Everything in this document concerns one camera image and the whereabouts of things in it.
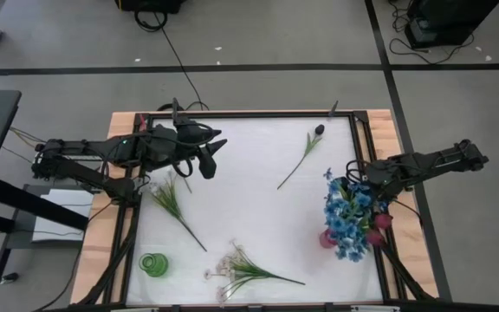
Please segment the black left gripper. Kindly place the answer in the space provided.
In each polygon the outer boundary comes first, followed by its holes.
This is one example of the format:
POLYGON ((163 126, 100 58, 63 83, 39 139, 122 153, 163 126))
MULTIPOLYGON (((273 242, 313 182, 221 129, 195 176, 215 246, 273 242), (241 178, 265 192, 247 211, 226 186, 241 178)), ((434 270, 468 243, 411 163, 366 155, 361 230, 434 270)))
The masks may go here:
POLYGON ((194 120, 173 123, 173 128, 158 124, 144 131, 144 167, 161 168, 192 161, 205 151, 213 156, 228 140, 210 142, 221 134, 194 120))

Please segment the blue artificial flower bunch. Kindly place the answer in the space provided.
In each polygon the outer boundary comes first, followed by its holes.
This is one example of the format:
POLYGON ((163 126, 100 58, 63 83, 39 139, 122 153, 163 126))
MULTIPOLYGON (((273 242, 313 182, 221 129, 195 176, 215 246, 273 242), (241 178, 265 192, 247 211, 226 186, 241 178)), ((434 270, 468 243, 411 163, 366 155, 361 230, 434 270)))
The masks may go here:
POLYGON ((336 256, 348 259, 354 263, 361 261, 369 251, 365 232, 360 223, 355 219, 340 217, 327 217, 325 223, 331 230, 331 238, 337 241, 336 256))
POLYGON ((336 178, 328 168, 323 174, 327 180, 324 212, 326 225, 335 231, 356 226, 367 228, 373 210, 373 198, 368 185, 351 182, 345 177, 336 178))

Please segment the green leafy sprig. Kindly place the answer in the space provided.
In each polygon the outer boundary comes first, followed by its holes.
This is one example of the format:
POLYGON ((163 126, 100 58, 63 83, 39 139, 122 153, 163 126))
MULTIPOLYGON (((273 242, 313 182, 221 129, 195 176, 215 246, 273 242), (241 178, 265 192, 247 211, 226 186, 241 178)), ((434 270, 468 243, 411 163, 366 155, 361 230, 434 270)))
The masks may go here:
POLYGON ((150 193, 153 201, 162 207, 169 215, 175 218, 184 229, 192 236, 197 244, 204 250, 207 249, 200 242, 197 236, 192 231, 191 227, 186 223, 183 212, 180 208, 176 193, 176 174, 168 172, 165 179, 161 183, 152 183, 150 186, 150 193))

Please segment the dark red artificial tulip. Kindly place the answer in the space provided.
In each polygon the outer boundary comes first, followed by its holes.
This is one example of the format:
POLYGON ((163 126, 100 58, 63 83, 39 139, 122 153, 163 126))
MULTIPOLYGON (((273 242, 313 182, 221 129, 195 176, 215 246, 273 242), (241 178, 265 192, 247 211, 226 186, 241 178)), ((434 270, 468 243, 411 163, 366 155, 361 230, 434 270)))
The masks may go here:
POLYGON ((306 137, 306 147, 301 156, 301 159, 292 169, 292 171, 288 174, 288 176, 277 186, 277 190, 280 190, 284 184, 291 178, 291 176, 297 171, 297 169, 301 166, 302 162, 305 158, 314 150, 315 146, 322 140, 322 135, 325 132, 325 126, 323 124, 318 125, 313 134, 307 133, 306 137))

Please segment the red glass vase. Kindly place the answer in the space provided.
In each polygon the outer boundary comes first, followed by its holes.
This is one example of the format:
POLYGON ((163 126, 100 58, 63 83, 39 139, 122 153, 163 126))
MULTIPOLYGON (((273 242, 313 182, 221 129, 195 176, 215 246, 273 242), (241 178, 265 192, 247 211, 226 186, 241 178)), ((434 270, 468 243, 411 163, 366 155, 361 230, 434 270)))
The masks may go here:
POLYGON ((319 235, 320 245, 325 249, 332 249, 337 246, 337 241, 331 238, 331 230, 326 229, 319 235))

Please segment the white artificial flower bunch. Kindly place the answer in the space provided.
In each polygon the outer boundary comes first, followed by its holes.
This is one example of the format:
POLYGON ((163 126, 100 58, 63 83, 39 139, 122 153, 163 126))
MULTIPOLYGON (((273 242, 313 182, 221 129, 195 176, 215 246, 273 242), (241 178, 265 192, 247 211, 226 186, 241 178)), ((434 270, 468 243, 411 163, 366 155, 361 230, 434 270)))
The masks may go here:
POLYGON ((303 282, 279 276, 258 266, 236 239, 230 240, 229 244, 233 251, 228 252, 218 261, 214 271, 207 269, 204 272, 205 280, 210 280, 212 277, 224 277, 229 280, 226 285, 218 287, 217 301, 221 305, 227 303, 242 286, 254 281, 275 279, 304 285, 303 282))

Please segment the green glass vase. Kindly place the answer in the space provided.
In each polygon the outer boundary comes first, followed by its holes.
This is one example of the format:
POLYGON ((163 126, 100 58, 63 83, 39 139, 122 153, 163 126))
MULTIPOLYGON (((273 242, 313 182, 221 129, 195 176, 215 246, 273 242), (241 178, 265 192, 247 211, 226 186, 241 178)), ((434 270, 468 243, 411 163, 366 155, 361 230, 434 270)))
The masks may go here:
POLYGON ((139 267, 150 277, 161 277, 169 268, 168 258, 161 253, 146 253, 139 259, 139 267))

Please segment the white table mat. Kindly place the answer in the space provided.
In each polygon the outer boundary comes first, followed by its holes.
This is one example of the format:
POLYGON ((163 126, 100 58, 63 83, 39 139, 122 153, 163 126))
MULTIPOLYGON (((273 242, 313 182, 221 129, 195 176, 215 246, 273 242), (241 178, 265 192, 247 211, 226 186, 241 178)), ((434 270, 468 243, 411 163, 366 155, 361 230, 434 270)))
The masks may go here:
POLYGON ((148 276, 138 264, 131 269, 126 301, 142 305, 207 305, 217 302, 224 277, 204 279, 207 269, 233 251, 236 239, 258 266, 304 285, 275 279, 242 286, 229 303, 372 302, 381 299, 373 253, 354 263, 340 260, 334 250, 320 245, 325 230, 327 181, 345 171, 356 157, 346 117, 210 119, 228 142, 215 154, 216 174, 205 179, 194 172, 176 181, 178 203, 186 223, 207 249, 151 196, 152 183, 170 171, 151 173, 140 204, 133 257, 164 254, 168 271, 148 276), (301 159, 307 133, 323 124, 322 140, 301 166, 277 190, 301 159))

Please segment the black equipment box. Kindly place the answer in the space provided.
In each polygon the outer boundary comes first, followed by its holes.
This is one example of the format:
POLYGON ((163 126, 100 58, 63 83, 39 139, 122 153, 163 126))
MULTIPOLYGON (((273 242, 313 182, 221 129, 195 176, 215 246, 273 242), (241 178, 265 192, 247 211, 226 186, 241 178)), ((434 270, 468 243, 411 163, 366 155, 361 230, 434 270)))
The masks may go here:
POLYGON ((123 11, 155 11, 164 14, 177 14, 186 0, 114 0, 117 8, 123 11))

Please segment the white flat box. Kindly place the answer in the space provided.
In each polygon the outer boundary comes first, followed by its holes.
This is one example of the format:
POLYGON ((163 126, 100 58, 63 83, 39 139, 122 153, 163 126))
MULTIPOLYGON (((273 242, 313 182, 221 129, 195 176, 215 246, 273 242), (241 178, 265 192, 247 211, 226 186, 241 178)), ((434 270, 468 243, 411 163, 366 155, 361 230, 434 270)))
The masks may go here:
POLYGON ((51 189, 41 198, 53 203, 43 217, 36 217, 31 242, 81 242, 84 222, 70 226, 71 221, 88 220, 94 195, 78 189, 51 189))

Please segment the large black equipment cabinet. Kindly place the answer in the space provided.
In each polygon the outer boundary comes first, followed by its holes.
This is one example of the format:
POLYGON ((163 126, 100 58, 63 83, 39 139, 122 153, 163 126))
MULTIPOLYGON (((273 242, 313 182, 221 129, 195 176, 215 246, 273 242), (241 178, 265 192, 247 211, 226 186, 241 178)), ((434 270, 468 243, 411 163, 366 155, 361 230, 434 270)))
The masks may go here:
POLYGON ((499 0, 411 0, 405 36, 413 49, 460 46, 499 0))

